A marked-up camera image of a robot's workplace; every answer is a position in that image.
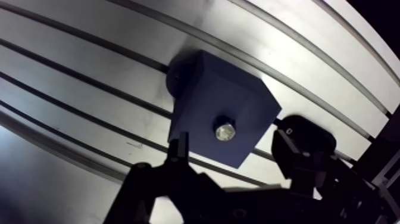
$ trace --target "curved metal surface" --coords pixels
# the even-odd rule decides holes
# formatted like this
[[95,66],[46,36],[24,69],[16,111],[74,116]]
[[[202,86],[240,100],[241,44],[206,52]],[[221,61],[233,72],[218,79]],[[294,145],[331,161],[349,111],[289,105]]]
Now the curved metal surface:
[[393,113],[400,88],[378,61],[313,1],[250,0],[330,55]]
[[313,1],[353,35],[400,86],[398,58],[371,25],[347,1]]
[[314,45],[307,38],[303,37],[300,33],[293,30],[288,25],[282,23],[277,18],[273,17],[271,14],[263,11],[258,8],[254,4],[246,1],[246,0],[229,0],[230,2],[240,6],[244,10],[247,10],[249,13],[257,16],[258,18],[264,20],[271,26],[275,27],[279,31],[288,35],[293,40],[297,41],[297,43],[301,44],[304,48],[315,54],[319,59],[328,64],[333,70],[337,71],[343,78],[345,78],[350,84],[352,84],[357,90],[359,90],[369,101],[371,101],[383,114],[388,113],[388,110],[385,106],[356,78],[353,77],[345,68],[343,68],[339,63],[337,63],[333,58],[331,58],[328,54],[322,51],[319,47]]
[[[302,71],[302,67],[304,67],[307,63],[312,62],[313,60],[309,58],[309,56],[312,55],[307,55],[307,51],[303,49],[303,47],[296,46],[292,43],[290,43],[290,40],[287,39],[287,37],[281,35],[275,38],[272,38],[272,35],[269,37],[269,39],[272,39],[272,43],[259,43],[255,42],[255,44],[252,44],[252,42],[248,41],[248,39],[251,39],[254,41],[255,39],[259,38],[259,35],[256,35],[256,37],[253,36],[247,36],[248,34],[253,34],[251,30],[246,30],[242,31],[243,27],[253,27],[257,28],[257,31],[260,30],[260,26],[265,25],[264,24],[257,24],[255,21],[251,21],[250,24],[254,24],[254,26],[232,26],[230,23],[232,22],[233,18],[230,18],[229,20],[226,20],[225,17],[221,16],[220,11],[223,10],[229,10],[232,14],[238,15],[242,14],[243,11],[235,11],[232,6],[233,4],[229,2],[224,2],[224,1],[215,1],[213,2],[212,5],[209,5],[209,8],[201,13],[204,13],[204,15],[201,15],[199,17],[199,21],[201,21],[199,24],[187,24],[184,21],[180,21],[175,19],[175,17],[180,17],[179,15],[167,15],[163,13],[159,13],[158,11],[153,10],[152,8],[144,7],[141,4],[137,4],[135,2],[132,2],[130,0],[110,0],[110,2],[114,2],[116,4],[119,4],[123,7],[129,8],[133,11],[136,11],[138,13],[141,13],[143,15],[146,15],[150,18],[153,18],[155,20],[158,20],[162,23],[165,23],[171,27],[175,27],[178,30],[181,30],[185,33],[188,33],[201,41],[206,42],[207,44],[210,44],[216,48],[218,48],[221,51],[224,51],[231,56],[249,64],[250,66],[253,66],[257,70],[273,77],[274,79],[278,80],[280,83],[286,85],[287,87],[293,89],[296,91],[298,94],[302,95],[303,97],[307,98],[308,100],[312,101],[313,103],[317,104],[319,107],[323,108],[333,116],[335,116],[337,119],[340,121],[344,122],[346,125],[349,127],[353,128],[356,132],[358,132],[360,135],[364,136],[365,138],[369,138],[370,134],[365,131],[362,127],[360,127],[357,123],[353,122],[349,117],[343,114],[343,112],[337,110],[335,107],[333,107],[330,102],[332,100],[325,101],[327,97],[330,97],[330,99],[337,99],[337,96],[332,97],[331,94],[324,95],[328,91],[320,91],[319,95],[324,95],[324,98],[321,98],[320,96],[317,96],[313,91],[309,91],[309,89],[315,89],[315,88],[321,88],[322,86],[326,89],[331,86],[334,86],[334,83],[338,83],[338,80],[330,80],[332,78],[336,78],[336,76],[325,76],[324,79],[316,79],[314,76],[313,78],[307,77],[312,74],[312,71],[315,71],[315,68],[317,67],[315,64],[312,65],[312,69],[299,73],[299,71]],[[168,8],[165,10],[165,8],[161,8],[160,5],[156,4],[156,2],[151,1],[145,1],[144,2],[146,5],[154,5],[157,6],[157,9],[164,12],[164,13],[169,13]],[[183,12],[183,14],[186,14],[188,10],[184,7],[185,4],[177,4],[174,1],[170,1],[171,5],[176,5],[179,8],[182,8],[180,12]],[[250,18],[245,18],[243,19],[246,21],[246,23],[249,23]],[[216,29],[216,27],[224,27],[225,30],[222,32],[220,29]],[[264,45],[267,46],[275,46],[279,45],[280,50],[282,49],[290,49],[289,52],[280,52],[280,51],[274,51],[274,49],[263,49]],[[292,67],[294,66],[291,59],[291,55],[302,55],[302,58],[306,58],[306,60],[302,60],[302,64],[298,69],[294,70]],[[273,68],[272,66],[279,66],[279,70]],[[324,63],[320,64],[319,67],[319,75],[325,75],[329,74],[327,70],[324,70],[324,66],[326,66]],[[323,83],[325,80],[329,80],[330,83]],[[344,92],[344,89],[346,85],[349,85],[347,82],[342,82],[340,83],[340,88],[342,92]],[[359,94],[358,92],[352,92],[352,94],[349,95],[357,95]],[[351,101],[348,100],[348,102],[351,102],[352,104],[356,104],[359,107],[363,107],[363,105],[358,105],[363,101],[363,97],[359,97],[357,101]],[[356,116],[352,117],[353,119],[358,119],[361,116]]]

